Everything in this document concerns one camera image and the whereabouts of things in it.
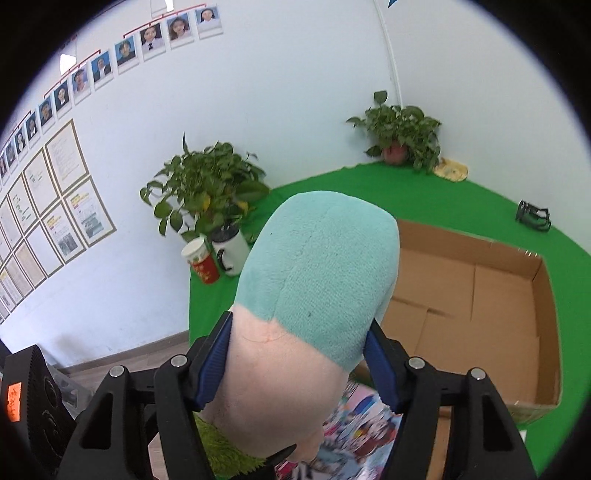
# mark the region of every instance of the green fuzzy fabric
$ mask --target green fuzzy fabric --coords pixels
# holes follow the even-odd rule
[[[205,449],[205,454],[218,477],[231,478],[240,473],[250,473],[263,466],[264,458],[251,457],[232,445],[214,425],[203,421],[196,413],[195,424]]]

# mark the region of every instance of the framed certificate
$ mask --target framed certificate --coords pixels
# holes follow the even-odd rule
[[[12,282],[15,284],[16,288],[18,288],[18,291],[23,298],[33,291],[31,282],[29,282],[25,272],[22,271],[21,266],[18,264],[17,259],[14,256],[8,259],[4,268],[8,272],[8,275],[10,275]]]
[[[59,198],[49,173],[45,150],[41,149],[23,170],[23,177],[31,193],[37,215],[43,216]]]
[[[60,128],[45,144],[45,148],[61,194],[65,194],[69,188],[89,174],[76,135],[74,120]]]
[[[2,285],[1,281],[0,281],[0,300],[2,300],[2,304],[7,308],[7,310],[9,312],[14,311],[14,309],[17,307],[17,304],[14,303],[14,300],[8,294],[7,290],[4,288],[4,285]]]
[[[10,200],[10,204],[12,205],[12,211],[17,218],[18,226],[23,233],[27,233],[38,218],[29,198],[22,175],[18,176],[8,191],[8,200]]]
[[[64,262],[40,223],[36,224],[28,234],[27,242],[48,278],[63,267]]]
[[[22,235],[6,198],[0,202],[0,226],[8,241],[8,245],[11,249],[14,248]]]
[[[72,190],[65,200],[89,247],[116,231],[91,177]]]
[[[0,264],[4,264],[5,260],[8,259],[10,255],[10,245],[6,241],[6,237],[4,237],[4,233],[0,230]]]
[[[45,215],[42,223],[64,263],[74,260],[86,250],[62,203]]]
[[[6,268],[0,270],[0,283],[2,284],[4,289],[6,289],[8,296],[14,302],[15,306],[22,302],[24,297],[22,296],[21,292],[19,291],[15,283],[12,281],[12,278],[6,271]]]
[[[23,240],[20,243],[20,245],[17,246],[17,249],[14,251],[14,256],[16,257],[19,265],[21,266],[22,271],[29,279],[29,282],[33,285],[33,288],[37,288],[41,283],[45,281],[47,276],[39,266],[37,259],[33,255],[31,248],[25,240]]]

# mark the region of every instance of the wall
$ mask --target wall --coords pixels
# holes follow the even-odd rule
[[[43,283],[0,326],[13,351],[38,343],[50,361],[69,366],[188,328],[182,241],[159,236],[138,196],[180,152],[183,132],[192,148],[222,140],[256,152],[271,186],[366,161],[366,139],[344,120],[363,112],[373,91],[396,90],[373,3],[228,0],[219,8],[223,35],[117,76],[43,137],[73,116],[118,230]],[[150,19],[149,0],[118,5],[80,32],[78,58],[99,48],[113,55],[124,32]],[[57,65],[52,60],[31,85],[18,118],[57,81]]]
[[[465,0],[381,2],[402,99],[443,122],[443,156],[505,197],[548,207],[591,253],[591,153],[543,66]]]

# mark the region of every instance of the light blue plush fabric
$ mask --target light blue plush fabric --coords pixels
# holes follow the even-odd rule
[[[351,371],[372,319],[384,316],[399,256],[398,225],[386,211],[341,193],[300,193],[263,228],[235,303],[260,319],[277,318]]]

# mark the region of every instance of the terracotta pot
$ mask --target terracotta pot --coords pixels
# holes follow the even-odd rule
[[[407,159],[408,148],[406,145],[394,141],[388,148],[384,148],[382,153],[384,154],[384,161],[388,165],[402,165]]]

